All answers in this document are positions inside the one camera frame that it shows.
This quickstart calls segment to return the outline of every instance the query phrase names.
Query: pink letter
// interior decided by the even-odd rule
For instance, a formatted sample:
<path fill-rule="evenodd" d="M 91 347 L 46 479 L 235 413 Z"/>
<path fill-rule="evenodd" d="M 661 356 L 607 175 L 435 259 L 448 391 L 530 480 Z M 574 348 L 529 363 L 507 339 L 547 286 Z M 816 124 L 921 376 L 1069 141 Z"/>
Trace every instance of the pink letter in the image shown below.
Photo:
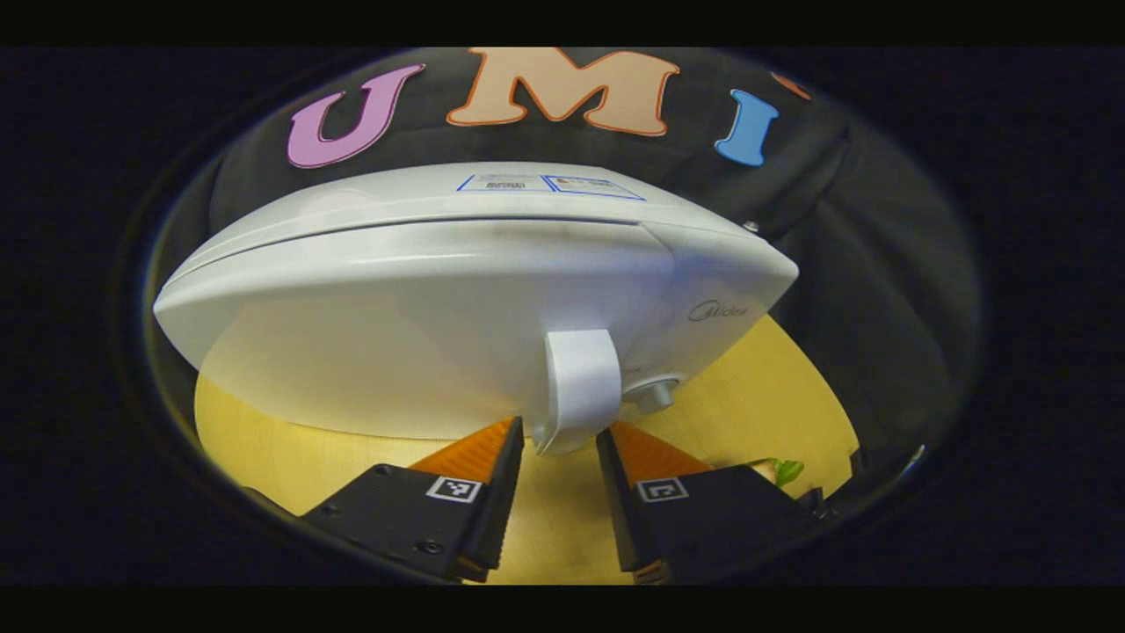
<path fill-rule="evenodd" d="M 359 124 L 340 138 L 325 139 L 321 130 L 328 108 L 343 98 L 343 92 L 328 94 L 292 115 L 289 162 L 303 169 L 315 169 L 346 160 L 370 147 L 390 125 L 403 83 L 424 67 L 425 64 L 400 67 L 364 83 L 362 88 L 367 90 L 367 101 Z"/>

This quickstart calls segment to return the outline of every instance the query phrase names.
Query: black cloth backdrop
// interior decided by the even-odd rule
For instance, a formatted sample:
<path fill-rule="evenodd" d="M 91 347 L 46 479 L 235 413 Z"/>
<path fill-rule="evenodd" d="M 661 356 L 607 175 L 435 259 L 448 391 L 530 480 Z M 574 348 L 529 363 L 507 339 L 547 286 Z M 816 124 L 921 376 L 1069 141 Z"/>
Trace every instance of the black cloth backdrop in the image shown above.
<path fill-rule="evenodd" d="M 615 48 L 564 48 L 584 66 Z M 207 237 L 292 191 L 361 173 L 465 161 L 593 164 L 677 193 L 742 223 L 792 257 L 801 275 L 771 311 L 828 381 L 850 417 L 867 469 L 842 495 L 879 483 L 919 444 L 938 442 L 955 422 L 981 361 L 982 287 L 978 259 L 956 210 L 908 150 L 830 94 L 806 85 L 806 101 L 771 69 L 732 53 L 701 48 L 629 48 L 670 61 L 660 137 L 600 129 L 582 114 L 550 121 L 523 87 L 528 108 L 515 124 L 460 127 L 446 115 L 468 97 L 480 57 L 465 48 L 424 48 L 370 63 L 279 108 L 205 166 L 171 210 L 155 261 L 156 283 Z M 354 127 L 359 85 L 413 63 L 386 134 L 363 152 L 318 169 L 289 164 L 290 117 L 346 91 L 324 120 L 327 138 Z M 730 90 L 777 108 L 747 166 L 714 148 L 734 121 Z M 196 374 L 158 337 L 155 368 L 191 419 Z"/>

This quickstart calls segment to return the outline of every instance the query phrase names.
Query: label sticker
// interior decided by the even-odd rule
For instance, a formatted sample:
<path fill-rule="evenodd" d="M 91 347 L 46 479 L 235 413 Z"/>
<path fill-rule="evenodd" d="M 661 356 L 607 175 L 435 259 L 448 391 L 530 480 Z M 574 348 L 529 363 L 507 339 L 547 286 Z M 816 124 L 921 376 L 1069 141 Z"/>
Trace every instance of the label sticker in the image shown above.
<path fill-rule="evenodd" d="M 586 193 L 591 196 L 609 196 L 612 198 L 628 198 L 631 200 L 644 200 L 645 198 L 614 184 L 609 180 L 600 178 L 574 178 L 570 175 L 543 175 L 543 179 L 551 187 L 561 193 Z"/>
<path fill-rule="evenodd" d="M 426 497 L 444 499 L 446 501 L 471 504 L 477 498 L 480 486 L 479 481 L 439 477 L 438 481 L 433 482 L 433 486 L 430 487 L 430 490 L 425 495 Z"/>
<path fill-rule="evenodd" d="M 476 173 L 461 182 L 458 191 L 554 191 L 541 175 Z"/>
<path fill-rule="evenodd" d="M 640 498 L 646 504 L 670 501 L 687 497 L 687 490 L 684 489 L 684 485 L 680 483 L 680 478 L 676 477 L 672 479 L 638 481 L 637 491 L 640 492 Z"/>

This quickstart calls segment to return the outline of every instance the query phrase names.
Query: orange gripper pad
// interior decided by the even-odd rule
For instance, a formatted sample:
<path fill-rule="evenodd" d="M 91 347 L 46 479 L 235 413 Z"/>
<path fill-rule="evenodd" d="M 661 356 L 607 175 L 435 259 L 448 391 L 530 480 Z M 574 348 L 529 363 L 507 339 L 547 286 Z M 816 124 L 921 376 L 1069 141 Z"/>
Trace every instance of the orange gripper pad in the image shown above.
<path fill-rule="evenodd" d="M 515 418 L 496 423 L 477 433 L 462 437 L 411 467 L 411 470 L 436 476 L 492 482 L 496 458 L 504 447 L 507 429 Z"/>
<path fill-rule="evenodd" d="M 632 425 L 614 423 L 610 427 L 610 433 L 618 447 L 618 458 L 621 459 L 621 465 L 624 468 L 629 488 L 636 486 L 638 481 L 705 473 L 714 470 L 706 463 Z"/>

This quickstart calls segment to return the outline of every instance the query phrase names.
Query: letter m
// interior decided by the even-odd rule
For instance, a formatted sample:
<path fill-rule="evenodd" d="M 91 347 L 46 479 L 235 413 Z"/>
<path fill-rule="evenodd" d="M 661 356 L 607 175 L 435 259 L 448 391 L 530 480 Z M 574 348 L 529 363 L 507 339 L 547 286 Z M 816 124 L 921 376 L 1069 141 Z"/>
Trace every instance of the letter m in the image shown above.
<path fill-rule="evenodd" d="M 668 75 L 680 67 L 658 57 L 618 51 L 578 67 L 554 47 L 475 47 L 482 56 L 472 91 L 465 106 L 449 112 L 453 125 L 515 123 L 528 109 L 512 101 L 516 83 L 531 94 L 550 120 L 567 118 L 596 92 L 602 102 L 585 114 L 595 127 L 660 136 L 668 126 L 660 119 L 660 103 Z"/>

